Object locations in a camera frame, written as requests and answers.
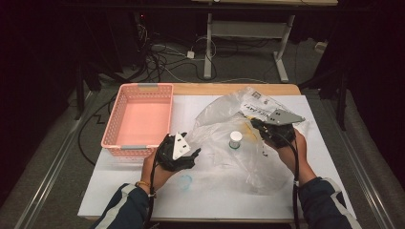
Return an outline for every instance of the white bottle cap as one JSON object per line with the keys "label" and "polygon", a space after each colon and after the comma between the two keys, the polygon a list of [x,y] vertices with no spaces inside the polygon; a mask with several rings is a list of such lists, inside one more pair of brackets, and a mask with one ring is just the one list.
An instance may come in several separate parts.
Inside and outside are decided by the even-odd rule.
{"label": "white bottle cap", "polygon": [[242,134],[240,132],[232,132],[230,134],[229,146],[232,149],[238,149],[241,146]]}

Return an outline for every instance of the white table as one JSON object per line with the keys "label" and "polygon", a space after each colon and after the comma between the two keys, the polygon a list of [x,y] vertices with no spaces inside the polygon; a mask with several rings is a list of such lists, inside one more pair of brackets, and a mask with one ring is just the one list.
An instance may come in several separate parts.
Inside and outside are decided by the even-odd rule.
{"label": "white table", "polygon": [[[193,0],[212,4],[212,0]],[[221,0],[219,3],[231,4],[266,4],[266,5],[291,5],[291,6],[336,6],[337,0]],[[283,54],[286,48],[289,33],[295,15],[290,15],[286,23],[244,22],[244,21],[220,21],[213,20],[212,13],[208,14],[206,23],[206,50],[204,62],[204,74],[206,79],[211,78],[212,62],[212,36],[228,37],[258,37],[258,38],[281,38],[280,49],[273,53],[274,63],[277,67],[280,80],[288,83],[288,76],[283,64]]]}
{"label": "white table", "polygon": [[[175,95],[171,135],[191,130],[194,118],[216,97],[218,95]],[[273,98],[309,122],[306,133],[309,164],[317,175],[332,178],[342,188],[347,207],[355,216],[306,98],[303,95],[275,95]],[[193,169],[175,174],[158,191],[154,220],[293,222],[292,175],[273,196],[250,195],[234,189],[229,182],[218,185],[216,181],[222,174],[206,170],[208,157],[207,153],[201,152]],[[101,150],[78,215],[97,219],[122,183],[140,179],[140,169],[140,164],[119,163],[107,150]],[[193,178],[186,190],[179,186],[181,176]]]}

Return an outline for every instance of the gray floor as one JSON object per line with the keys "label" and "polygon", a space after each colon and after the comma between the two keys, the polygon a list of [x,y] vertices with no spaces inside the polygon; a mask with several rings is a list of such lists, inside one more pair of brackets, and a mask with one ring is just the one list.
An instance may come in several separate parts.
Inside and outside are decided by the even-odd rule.
{"label": "gray floor", "polygon": [[[176,49],[176,51],[166,49],[167,52],[186,53],[189,50],[176,44],[166,45]],[[217,70],[217,77],[213,81],[223,82],[232,80],[228,82],[258,83],[259,81],[257,80],[260,80],[263,81],[262,83],[280,83],[272,56],[270,55],[272,51],[277,49],[278,45],[277,41],[270,40],[262,48],[250,47],[248,50],[241,50],[228,58],[220,57],[220,55],[232,52],[225,52],[224,48],[221,50],[221,46],[219,45],[218,56],[214,57],[213,60]],[[315,42],[311,40],[302,42],[299,46],[288,44],[283,60],[291,83],[304,82],[313,75],[321,58],[321,54],[313,50],[314,45]],[[181,59],[181,57],[174,55],[166,55],[166,57],[170,61]],[[198,66],[199,76],[202,76],[203,63],[201,61],[192,62]],[[174,66],[176,64],[166,66],[166,68],[170,69]],[[130,68],[126,69],[126,74],[130,74],[131,72]],[[165,72],[161,76],[161,82],[202,82],[196,77],[192,65],[179,66],[170,72]],[[101,78],[103,88],[99,93],[91,93],[87,104],[87,114],[92,114],[101,104],[109,101],[111,96],[117,92],[117,84],[104,76],[101,76]],[[345,114],[348,130],[342,132],[336,126],[333,117],[335,101],[321,100],[317,95],[317,91],[314,90],[302,91],[302,94],[307,96],[321,134],[328,146],[339,175],[348,190],[354,211],[362,227],[399,228],[398,225],[405,223],[405,212],[403,209],[405,197],[403,190],[368,135],[367,128],[356,112],[351,95],[348,94],[348,107]],[[27,228],[88,228],[91,225],[90,221],[77,216],[78,208],[93,172],[93,166],[80,154],[76,137],[72,138],[73,142],[70,144],[70,147],[68,147],[69,142],[66,142],[67,136],[77,136],[75,126],[83,123],[82,120],[74,120],[74,97],[71,104],[72,106],[49,129],[47,136],[37,149],[25,173],[1,208],[0,228],[15,227],[18,220],[24,214],[24,210],[30,203],[30,200],[40,187],[44,177],[49,177],[47,173],[49,173],[50,168],[53,166],[55,158],[61,158],[60,171],[54,171],[53,177],[55,181],[51,182],[51,185],[48,187],[47,190],[50,190],[50,192],[44,196],[46,201],[43,202],[43,205],[42,202],[34,203],[40,211],[37,211],[37,215],[32,215],[32,219],[34,220],[25,221],[30,222]],[[106,109],[102,109],[98,114],[101,115],[99,122],[106,122],[108,120]],[[96,118],[92,118],[83,130],[81,136],[83,150],[93,161],[96,161],[101,149],[100,140],[104,128],[104,124],[97,124]],[[67,150],[65,157],[60,156],[61,148]],[[366,171],[366,177],[356,172],[356,168],[359,165],[352,162],[351,152],[355,152],[359,157],[360,167]],[[364,185],[364,179],[368,180],[371,185],[367,185],[367,182]],[[373,188],[376,192],[368,193],[370,188]],[[383,209],[371,207],[373,206],[372,200],[377,198],[383,203]],[[389,220],[384,218],[381,221],[381,213],[383,213],[383,216],[388,216]],[[392,222],[393,225],[384,225],[384,222],[387,221]]]}

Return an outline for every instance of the table leg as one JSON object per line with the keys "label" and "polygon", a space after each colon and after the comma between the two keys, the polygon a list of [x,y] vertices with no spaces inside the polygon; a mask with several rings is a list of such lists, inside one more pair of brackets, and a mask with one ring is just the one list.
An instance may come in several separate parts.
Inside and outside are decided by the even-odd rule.
{"label": "table leg", "polygon": [[288,18],[288,22],[287,22],[286,27],[283,32],[280,50],[278,52],[273,53],[274,61],[277,66],[277,71],[278,71],[278,73],[280,75],[280,79],[283,83],[288,83],[288,77],[287,77],[286,69],[284,68],[282,57],[283,57],[284,50],[286,49],[289,33],[291,32],[292,23],[294,22],[294,17],[295,17],[295,15],[291,15]]}
{"label": "table leg", "polygon": [[208,19],[206,22],[206,50],[205,50],[205,62],[203,67],[203,78],[211,78],[211,38],[212,38],[212,13],[208,14]]}

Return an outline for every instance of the metal rail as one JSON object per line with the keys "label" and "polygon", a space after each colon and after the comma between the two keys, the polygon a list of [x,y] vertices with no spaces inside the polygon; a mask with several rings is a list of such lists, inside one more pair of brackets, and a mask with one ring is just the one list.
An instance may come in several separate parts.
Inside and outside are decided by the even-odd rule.
{"label": "metal rail", "polygon": [[93,107],[94,102],[96,101],[97,93],[90,92],[86,98],[87,106],[84,109],[83,115],[79,120],[75,120],[71,130],[67,133],[61,147],[59,148],[53,163],[48,170],[48,173],[43,178],[41,184],[39,185],[38,190],[35,195],[32,197],[30,202],[27,204],[26,209],[15,225],[14,229],[20,228],[32,228],[35,223],[36,218],[39,215],[39,212],[42,209],[42,206],[45,203],[45,200],[48,197],[48,194],[51,192],[54,183],[59,175],[60,170],[65,163],[66,158],[68,157],[72,146],[74,145],[74,140],[77,138],[78,130],[80,130],[83,125],[83,120],[87,117],[89,110]]}
{"label": "metal rail", "polygon": [[60,6],[70,10],[128,10],[128,11],[187,11],[187,12],[254,12],[288,15],[340,15],[340,14],[369,14],[374,13],[375,9],[369,7],[343,8],[318,7],[318,6],[279,6],[279,5],[250,5],[250,4],[166,4],[166,5],[140,5],[140,4],[111,4],[111,3],[67,3],[61,2]]}
{"label": "metal rail", "polygon": [[363,189],[364,196],[370,204],[370,207],[374,213],[374,216],[380,226],[380,228],[395,229],[394,223],[387,212],[386,207],[382,201],[382,198],[378,191],[375,189],[373,182],[371,181],[369,175],[367,174],[360,158],[357,156],[351,141],[349,140],[347,134],[341,131],[339,124],[336,122],[334,117],[336,116],[334,109],[329,101],[324,102],[324,107],[327,110],[327,113],[332,117],[333,125],[340,134],[340,137],[345,144],[347,149],[347,157],[349,163],[353,168],[353,173],[356,176],[361,188]]}

